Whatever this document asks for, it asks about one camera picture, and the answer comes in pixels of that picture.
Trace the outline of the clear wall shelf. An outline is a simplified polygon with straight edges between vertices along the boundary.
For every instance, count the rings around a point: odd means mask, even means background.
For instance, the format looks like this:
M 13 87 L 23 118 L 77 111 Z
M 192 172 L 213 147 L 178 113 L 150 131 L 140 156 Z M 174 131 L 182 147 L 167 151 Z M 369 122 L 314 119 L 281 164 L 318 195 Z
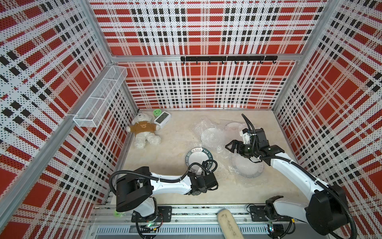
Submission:
M 98 76 L 89 97 L 74 116 L 79 127 L 97 128 L 127 76 L 121 66 L 107 66 Z

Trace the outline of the green rimmed plate front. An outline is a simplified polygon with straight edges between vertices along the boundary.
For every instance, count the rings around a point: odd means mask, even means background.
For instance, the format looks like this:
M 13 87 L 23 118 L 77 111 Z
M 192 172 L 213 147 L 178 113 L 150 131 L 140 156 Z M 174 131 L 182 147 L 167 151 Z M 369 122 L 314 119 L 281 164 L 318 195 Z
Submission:
M 189 150 L 185 156 L 186 166 L 189 167 L 192 163 L 202 164 L 204 161 L 213 160 L 212 153 L 204 147 L 195 147 Z

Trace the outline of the black hook rail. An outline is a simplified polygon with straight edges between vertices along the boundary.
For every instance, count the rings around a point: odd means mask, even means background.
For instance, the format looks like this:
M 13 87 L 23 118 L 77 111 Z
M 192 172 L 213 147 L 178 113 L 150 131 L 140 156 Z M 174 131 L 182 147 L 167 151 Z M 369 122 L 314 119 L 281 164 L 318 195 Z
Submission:
M 182 56 L 180 57 L 181 62 L 239 62 L 239 61 L 245 61 L 245 62 L 260 62 L 263 63 L 265 61 L 270 61 L 272 63 L 275 63 L 278 59 L 278 56 L 265 56 L 265 55 L 259 55 L 259 56 Z

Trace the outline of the green rimmed plate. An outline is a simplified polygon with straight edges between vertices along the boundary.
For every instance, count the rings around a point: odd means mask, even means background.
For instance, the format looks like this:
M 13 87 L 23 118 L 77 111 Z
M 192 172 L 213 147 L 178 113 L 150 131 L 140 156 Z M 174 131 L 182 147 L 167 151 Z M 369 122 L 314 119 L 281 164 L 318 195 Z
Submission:
M 185 156 L 186 166 L 189 167 L 192 163 L 202 164 L 204 161 L 213 160 L 212 153 L 204 147 L 195 147 L 189 150 Z
M 233 170 L 246 178 L 256 178 L 264 171 L 263 163 L 253 163 L 247 158 L 235 154 L 231 160 Z

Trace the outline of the green rimmed plate right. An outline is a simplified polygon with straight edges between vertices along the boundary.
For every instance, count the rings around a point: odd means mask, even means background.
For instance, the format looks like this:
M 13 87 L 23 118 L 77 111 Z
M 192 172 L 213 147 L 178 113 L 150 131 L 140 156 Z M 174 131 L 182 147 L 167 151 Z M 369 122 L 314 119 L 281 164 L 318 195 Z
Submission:
M 253 163 L 247 158 L 235 154 L 231 160 L 233 170 L 246 178 L 256 178 L 264 171 L 263 163 Z

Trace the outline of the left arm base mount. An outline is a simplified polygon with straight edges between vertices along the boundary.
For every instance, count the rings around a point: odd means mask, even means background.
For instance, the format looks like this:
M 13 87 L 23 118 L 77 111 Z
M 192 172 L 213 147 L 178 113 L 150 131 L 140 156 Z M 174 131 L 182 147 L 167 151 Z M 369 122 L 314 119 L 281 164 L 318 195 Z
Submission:
M 159 206 L 153 214 L 145 217 L 134 211 L 131 222 L 135 224 L 142 236 L 148 237 L 158 233 L 164 223 L 171 222 L 172 211 L 172 206 Z

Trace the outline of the white embossed plate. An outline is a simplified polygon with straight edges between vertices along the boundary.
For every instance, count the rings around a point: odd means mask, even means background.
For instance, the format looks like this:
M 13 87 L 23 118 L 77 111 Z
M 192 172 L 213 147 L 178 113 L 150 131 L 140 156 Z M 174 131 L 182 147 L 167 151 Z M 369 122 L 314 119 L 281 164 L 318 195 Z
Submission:
M 207 128 L 201 134 L 201 142 L 208 147 L 218 148 L 223 146 L 225 134 L 218 128 Z

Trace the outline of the pink plate in wrap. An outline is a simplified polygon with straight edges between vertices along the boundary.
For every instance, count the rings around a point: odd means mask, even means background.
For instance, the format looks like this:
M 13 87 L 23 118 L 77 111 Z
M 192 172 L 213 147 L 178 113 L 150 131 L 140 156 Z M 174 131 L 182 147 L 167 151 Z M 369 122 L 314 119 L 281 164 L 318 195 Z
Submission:
M 245 123 L 241 122 L 229 122 L 224 130 L 229 137 L 235 138 L 240 136 L 240 133 L 247 127 Z

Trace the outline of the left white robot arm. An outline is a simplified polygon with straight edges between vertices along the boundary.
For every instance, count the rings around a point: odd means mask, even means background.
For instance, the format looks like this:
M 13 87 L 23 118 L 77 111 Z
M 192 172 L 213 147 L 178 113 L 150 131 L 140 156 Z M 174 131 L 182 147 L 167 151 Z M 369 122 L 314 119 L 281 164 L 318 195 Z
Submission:
M 142 217 L 158 215 L 158 206 L 153 197 L 157 194 L 180 194 L 198 196 L 218 189 L 214 175 L 218 163 L 209 159 L 194 162 L 182 176 L 152 173 L 148 166 L 134 171 L 120 170 L 109 177 L 110 191 L 116 196 L 118 213 L 135 211 Z

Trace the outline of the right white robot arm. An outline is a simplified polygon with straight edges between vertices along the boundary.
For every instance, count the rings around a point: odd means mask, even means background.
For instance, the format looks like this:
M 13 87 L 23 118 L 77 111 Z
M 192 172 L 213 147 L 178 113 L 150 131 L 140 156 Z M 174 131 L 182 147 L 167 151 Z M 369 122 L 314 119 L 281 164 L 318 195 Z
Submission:
M 264 130 L 244 129 L 242 140 L 232 140 L 225 149 L 253 163 L 265 163 L 289 179 L 307 198 L 308 203 L 292 202 L 284 196 L 269 198 L 265 215 L 269 220 L 290 217 L 309 224 L 317 233 L 338 239 L 335 231 L 350 226 L 350 238 L 358 236 L 357 226 L 348 208 L 346 193 L 338 185 L 329 185 L 293 161 L 277 145 L 270 145 Z

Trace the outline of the beige teddy bear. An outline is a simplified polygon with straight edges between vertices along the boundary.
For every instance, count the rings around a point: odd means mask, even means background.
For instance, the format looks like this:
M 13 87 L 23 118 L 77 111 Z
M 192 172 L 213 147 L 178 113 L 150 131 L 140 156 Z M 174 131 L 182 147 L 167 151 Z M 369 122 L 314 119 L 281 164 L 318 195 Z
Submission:
M 152 117 L 146 113 L 138 113 L 127 131 L 135 135 L 135 147 L 138 149 L 144 149 L 146 143 L 151 145 L 159 145 L 161 143 L 161 137 L 156 134 L 156 131 L 160 129 L 158 124 L 152 123 Z

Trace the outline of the white green small device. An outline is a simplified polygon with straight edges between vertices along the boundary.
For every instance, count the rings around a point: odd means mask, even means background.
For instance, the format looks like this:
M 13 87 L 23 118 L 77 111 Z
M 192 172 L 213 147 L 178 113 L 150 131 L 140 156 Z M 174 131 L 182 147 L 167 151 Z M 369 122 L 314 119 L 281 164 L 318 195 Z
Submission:
M 162 112 L 155 120 L 154 123 L 160 127 L 164 127 L 171 119 L 171 114 L 168 112 Z

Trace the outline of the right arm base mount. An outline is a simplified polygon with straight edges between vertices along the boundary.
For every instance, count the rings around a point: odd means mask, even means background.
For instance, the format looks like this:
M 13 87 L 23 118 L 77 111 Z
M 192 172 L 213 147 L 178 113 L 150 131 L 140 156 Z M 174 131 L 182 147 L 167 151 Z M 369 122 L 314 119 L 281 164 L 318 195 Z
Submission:
M 271 239 L 283 239 L 295 232 L 296 225 L 293 218 L 280 216 L 270 205 L 249 204 L 246 207 L 252 222 L 268 222 L 266 227 Z

